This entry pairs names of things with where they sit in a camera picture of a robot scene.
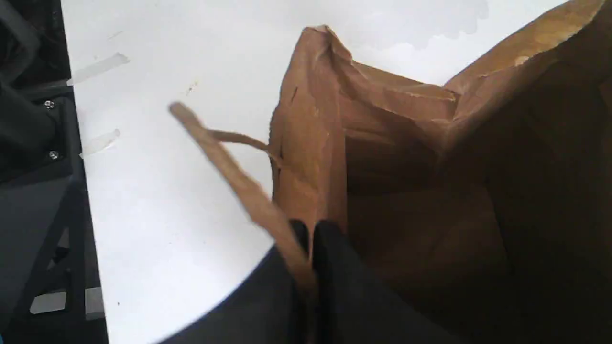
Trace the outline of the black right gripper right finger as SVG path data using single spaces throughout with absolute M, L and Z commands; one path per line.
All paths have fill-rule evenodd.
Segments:
M 313 267 L 319 282 L 318 344 L 460 343 L 376 277 L 334 222 L 315 226 Z

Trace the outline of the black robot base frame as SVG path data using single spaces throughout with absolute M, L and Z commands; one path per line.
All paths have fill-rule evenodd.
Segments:
M 106 344 L 58 0 L 1 2 L 1 342 Z

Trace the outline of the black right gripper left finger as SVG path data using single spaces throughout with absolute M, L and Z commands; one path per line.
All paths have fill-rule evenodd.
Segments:
M 303 344 L 305 307 L 276 246 L 230 296 L 166 344 Z

